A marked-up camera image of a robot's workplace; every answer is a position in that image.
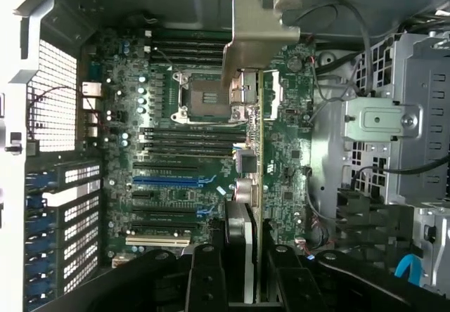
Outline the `white power connector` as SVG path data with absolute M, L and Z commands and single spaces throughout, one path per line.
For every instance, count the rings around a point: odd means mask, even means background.
M 133 259 L 136 258 L 135 254 L 128 254 L 128 253 L 123 253 L 123 254 L 116 254 L 111 261 L 111 267 L 112 268 L 117 268 L 118 266 L 121 266 Z

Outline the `white expansion slot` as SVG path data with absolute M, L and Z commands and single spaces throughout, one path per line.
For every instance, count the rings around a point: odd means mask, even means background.
M 186 247 L 190 245 L 189 237 L 173 235 L 129 235 L 125 238 L 125 245 L 149 247 Z

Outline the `open black PC case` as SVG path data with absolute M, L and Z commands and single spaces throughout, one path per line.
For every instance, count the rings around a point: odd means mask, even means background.
M 105 28 L 226 32 L 232 40 L 233 0 L 0 0 L 0 312 L 42 306 L 114 269 L 107 231 L 103 151 L 89 141 L 101 124 L 92 100 L 86 46 Z M 302 259 L 337 251 L 436 294 L 436 312 L 450 312 L 450 154 L 413 175 L 448 164 L 441 199 L 409 200 L 413 249 L 402 257 L 366 259 L 335 246 L 337 193 L 352 144 L 341 136 L 342 105 L 373 85 L 372 46 L 395 35 L 450 32 L 450 0 L 262 0 L 282 9 L 285 26 L 316 47 L 312 61 L 311 157 L 304 169 L 312 213 L 304 244 L 277 243 L 263 220 L 261 299 L 251 306 L 229 295 L 226 214 L 208 239 L 174 249 L 176 257 L 212 245 L 226 276 L 227 312 L 285 312 L 268 253 L 276 245 Z M 22 134 L 22 153 L 4 148 Z

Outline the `long black expansion slot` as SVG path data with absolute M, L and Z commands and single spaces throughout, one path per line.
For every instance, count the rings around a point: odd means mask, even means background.
M 199 225 L 196 223 L 133 223 L 131 225 L 133 229 L 147 229 L 147 230 L 197 230 Z
M 173 165 L 173 164 L 154 164 L 149 162 L 134 162 L 132 164 L 134 169 L 140 170 L 154 170 L 154 171 L 197 171 L 196 166 L 187 165 Z
M 171 220 L 191 220 L 196 219 L 195 212 L 174 212 L 174 211 L 133 211 L 136 215 L 145 216 L 152 219 L 171 219 Z

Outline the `CPU socket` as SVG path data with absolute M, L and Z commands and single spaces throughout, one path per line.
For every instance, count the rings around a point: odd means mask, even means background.
M 175 72 L 172 79 L 178 84 L 176 112 L 169 117 L 173 122 L 189 126 L 229 125 L 229 92 L 217 74 L 185 70 Z

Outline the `metal socket cover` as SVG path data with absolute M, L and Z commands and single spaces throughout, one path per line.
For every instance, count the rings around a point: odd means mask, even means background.
M 271 115 L 270 120 L 276 120 L 278 118 L 278 109 L 283 102 L 283 87 L 280 83 L 280 72 L 275 70 L 272 75 L 272 92 L 273 99 L 271 101 Z

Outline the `green motherboard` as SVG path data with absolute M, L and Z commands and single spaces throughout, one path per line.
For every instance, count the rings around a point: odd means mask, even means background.
M 245 148 L 245 141 L 206 140 L 140 140 L 140 127 L 150 128 L 224 128 L 242 130 L 245 133 L 213 134 L 245 136 L 247 119 L 231 104 L 231 122 L 227 126 L 189 126 L 173 122 L 169 117 L 176 112 L 178 84 L 172 79 L 175 72 L 202 70 L 213 72 L 221 81 L 220 65 L 180 65 L 168 61 L 154 63 L 151 56 L 204 57 L 221 56 L 168 55 L 154 47 L 204 48 L 222 51 L 223 47 L 207 46 L 155 46 L 152 33 L 160 30 L 132 30 L 105 28 L 92 36 L 86 46 L 89 54 L 89 83 L 96 87 L 92 102 L 98 106 L 101 124 L 97 136 L 89 141 L 103 151 L 105 161 L 105 196 L 107 231 L 105 250 L 110 258 L 116 254 L 142 253 L 150 249 L 174 249 L 182 247 L 149 247 L 125 245 L 129 235 L 173 235 L 189 237 L 191 243 L 204 242 L 225 217 L 226 203 L 233 199 L 233 186 L 238 178 L 235 162 L 237 150 Z M 216 39 L 217 42 L 229 42 Z M 316 47 L 311 42 L 284 46 L 264 70 L 264 218 L 271 227 L 271 236 L 277 243 L 304 244 L 311 232 L 312 213 L 305 197 L 304 169 L 311 157 L 311 116 L 313 113 L 312 61 Z M 292 56 L 304 56 L 305 69 L 292 73 L 287 60 Z M 283 102 L 278 118 L 270 120 L 273 99 L 272 75 L 280 72 Z M 149 142 L 218 142 L 232 143 L 233 157 L 150 157 L 142 156 L 143 150 L 162 151 L 227 151 L 203 148 L 143 148 L 140 143 Z M 134 162 L 173 164 L 198 167 L 197 171 L 154 171 L 134 169 Z M 193 178 L 199 183 L 194 187 L 147 186 L 133 184 L 133 177 Z M 153 191 L 152 200 L 133 200 L 135 191 Z M 196 219 L 152 219 L 136 215 L 133 211 L 195 212 Z M 197 230 L 141 230 L 133 229 L 133 223 L 196 223 Z

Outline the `silver disk bay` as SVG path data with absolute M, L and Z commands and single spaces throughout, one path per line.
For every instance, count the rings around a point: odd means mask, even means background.
M 342 105 L 341 136 L 352 144 L 353 189 L 386 202 L 441 199 L 450 154 L 450 32 L 395 35 L 372 46 L 368 96 Z

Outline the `black RAM slot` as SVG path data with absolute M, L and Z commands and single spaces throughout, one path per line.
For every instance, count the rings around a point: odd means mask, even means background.
M 150 127 L 140 127 L 139 132 L 146 134 L 155 133 L 209 133 L 209 134 L 237 134 L 241 135 L 245 132 L 236 129 L 224 129 L 224 128 L 150 128 Z
M 245 136 L 233 136 L 233 135 L 213 135 L 213 134 L 140 134 L 140 140 L 206 140 L 206 141 L 245 141 Z
M 167 63 L 171 61 L 180 65 L 220 65 L 222 64 L 221 58 L 204 58 L 204 57 L 168 57 L 163 58 L 161 55 L 151 56 L 151 60 L 154 63 Z
M 164 157 L 205 157 L 205 158 L 228 158 L 233 157 L 233 151 L 194 151 L 194 150 L 181 150 L 181 151 L 162 151 L 162 150 L 143 150 L 140 155 L 142 156 L 164 156 Z
M 152 33 L 154 39 L 216 39 L 226 40 L 229 34 L 226 32 L 200 32 L 188 30 L 163 30 Z
M 190 40 L 190 39 L 154 39 L 155 46 L 207 46 L 207 47 L 224 47 L 224 42 L 211 40 Z
M 161 147 L 178 147 L 178 148 L 203 148 L 203 149 L 213 149 L 213 150 L 224 150 L 232 149 L 232 143 L 218 143 L 218 142 L 202 142 L 202 143 L 192 143 L 192 142 L 149 142 L 140 143 L 143 148 L 161 148 Z
M 222 56 L 222 51 L 214 51 L 213 49 L 204 48 L 162 48 L 154 47 L 168 55 L 200 55 L 200 56 Z

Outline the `round coin battery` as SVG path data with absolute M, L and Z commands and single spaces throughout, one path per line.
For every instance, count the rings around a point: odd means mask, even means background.
M 306 60 L 304 56 L 292 56 L 287 60 L 287 69 L 292 73 L 301 73 L 305 69 Z

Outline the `blue expansion slot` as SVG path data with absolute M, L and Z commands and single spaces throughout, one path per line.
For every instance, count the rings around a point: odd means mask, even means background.
M 165 178 L 165 177 L 133 177 L 133 184 L 147 186 L 174 186 L 174 187 L 194 187 L 197 188 L 199 183 L 193 178 Z

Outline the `black intrusion switch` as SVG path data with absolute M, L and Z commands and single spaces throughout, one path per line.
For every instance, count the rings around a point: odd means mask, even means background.
M 4 150 L 13 155 L 20 155 L 23 151 L 22 134 L 20 132 L 11 132 L 10 143 L 4 148 Z

